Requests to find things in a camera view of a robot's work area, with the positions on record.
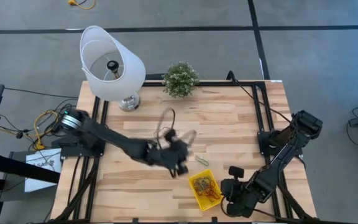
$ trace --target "lamp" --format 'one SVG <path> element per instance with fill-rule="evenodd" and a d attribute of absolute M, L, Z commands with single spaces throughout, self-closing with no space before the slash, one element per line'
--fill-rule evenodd
<path fill-rule="evenodd" d="M 146 76 L 139 57 L 98 26 L 87 27 L 82 33 L 80 54 L 82 70 L 95 96 L 118 101 L 126 111 L 139 106 L 136 92 Z"/>

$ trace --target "potted plant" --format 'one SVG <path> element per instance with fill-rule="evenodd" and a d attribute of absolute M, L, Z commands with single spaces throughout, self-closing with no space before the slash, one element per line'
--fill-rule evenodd
<path fill-rule="evenodd" d="M 198 73 L 193 67 L 187 62 L 179 62 L 171 65 L 164 75 L 164 92 L 174 98 L 185 97 L 191 95 L 199 82 Z"/>

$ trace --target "white paper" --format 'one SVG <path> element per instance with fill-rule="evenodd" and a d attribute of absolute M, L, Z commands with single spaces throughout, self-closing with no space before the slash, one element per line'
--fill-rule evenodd
<path fill-rule="evenodd" d="M 62 171 L 62 162 L 60 162 L 60 151 L 61 149 L 49 149 L 43 150 L 41 152 L 38 151 L 33 155 L 26 156 L 25 160 L 28 164 L 60 173 Z M 24 192 L 33 192 L 35 190 L 44 189 L 53 185 L 56 184 L 42 180 L 27 179 L 24 184 Z"/>

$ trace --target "white lampshade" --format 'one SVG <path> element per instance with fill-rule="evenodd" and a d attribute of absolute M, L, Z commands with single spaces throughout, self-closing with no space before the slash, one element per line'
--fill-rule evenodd
<path fill-rule="evenodd" d="M 92 74 L 91 67 L 97 59 L 109 52 L 118 51 L 124 70 L 116 80 L 102 80 L 100 74 Z M 106 101 L 119 101 L 137 92 L 145 80 L 145 67 L 139 57 L 111 37 L 104 29 L 90 26 L 84 30 L 80 42 L 82 70 L 94 95 Z"/>

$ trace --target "yellow bin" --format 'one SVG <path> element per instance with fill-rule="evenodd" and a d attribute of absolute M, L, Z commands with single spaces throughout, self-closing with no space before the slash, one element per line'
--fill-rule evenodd
<path fill-rule="evenodd" d="M 204 170 L 189 178 L 190 187 L 196 196 L 201 211 L 221 203 L 222 193 L 211 170 Z"/>

